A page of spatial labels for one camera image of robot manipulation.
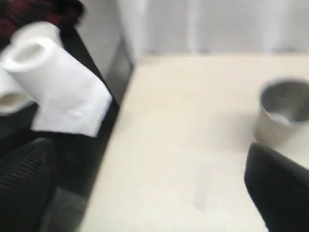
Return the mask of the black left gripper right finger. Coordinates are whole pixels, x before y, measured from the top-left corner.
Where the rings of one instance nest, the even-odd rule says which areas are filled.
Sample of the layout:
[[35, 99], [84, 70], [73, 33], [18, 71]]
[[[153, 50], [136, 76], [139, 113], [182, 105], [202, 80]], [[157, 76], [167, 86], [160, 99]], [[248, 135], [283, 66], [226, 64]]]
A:
[[250, 145], [244, 183], [270, 232], [309, 230], [309, 171], [260, 143]]

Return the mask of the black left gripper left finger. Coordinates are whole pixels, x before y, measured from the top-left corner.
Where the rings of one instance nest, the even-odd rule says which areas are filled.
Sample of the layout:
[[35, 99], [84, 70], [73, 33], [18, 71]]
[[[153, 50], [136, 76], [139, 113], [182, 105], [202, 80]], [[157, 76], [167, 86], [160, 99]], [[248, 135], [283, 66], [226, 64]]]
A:
[[36, 139], [0, 159], [0, 230], [35, 232], [56, 189], [56, 150]]

